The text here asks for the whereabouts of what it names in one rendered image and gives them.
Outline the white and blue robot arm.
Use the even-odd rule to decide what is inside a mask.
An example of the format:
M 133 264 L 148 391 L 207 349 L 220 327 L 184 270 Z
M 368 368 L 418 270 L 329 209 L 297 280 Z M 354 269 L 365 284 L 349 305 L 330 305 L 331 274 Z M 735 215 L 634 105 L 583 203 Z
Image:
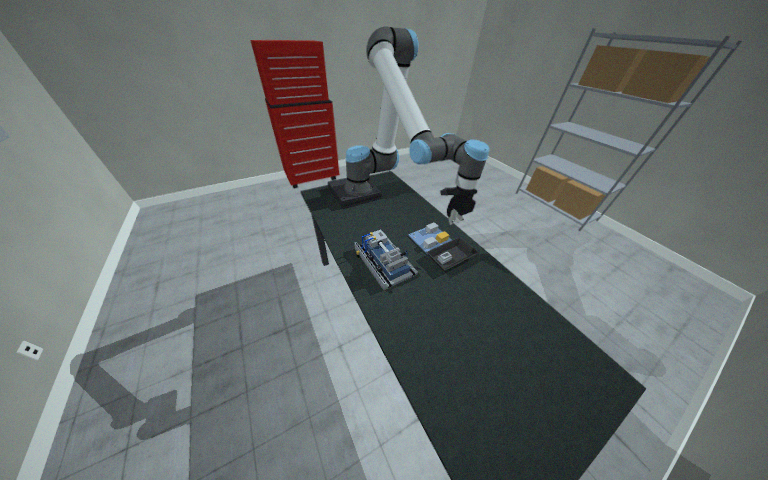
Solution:
M 466 141 L 452 133 L 433 137 L 405 81 L 418 47 L 416 33 L 407 28 L 381 27 L 368 40 L 367 58 L 370 65 L 376 67 L 385 87 L 373 148 L 354 146 L 346 151 L 344 189 L 349 195 L 368 195 L 372 192 L 370 174 L 397 167 L 399 153 L 394 141 L 399 119 L 410 140 L 409 153 L 414 163 L 452 160 L 460 165 L 456 185 L 466 190 L 478 186 L 489 147 L 484 142 Z

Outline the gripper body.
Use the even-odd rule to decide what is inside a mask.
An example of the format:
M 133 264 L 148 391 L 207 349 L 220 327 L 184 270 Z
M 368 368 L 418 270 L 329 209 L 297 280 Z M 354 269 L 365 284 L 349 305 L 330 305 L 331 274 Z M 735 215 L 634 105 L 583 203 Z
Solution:
M 465 215 L 467 213 L 473 212 L 474 206 L 476 204 L 476 201 L 473 200 L 474 194 L 477 194 L 476 189 L 473 190 L 466 190 L 462 189 L 458 186 L 456 186 L 459 190 L 459 195 L 454 195 L 450 202 L 452 201 L 451 206 L 458 212 L 459 215 Z M 473 191 L 473 192 L 472 192 Z M 464 205 L 463 205 L 464 204 Z M 461 208 L 460 208 L 461 207 Z M 460 211 L 460 212 L 459 212 Z

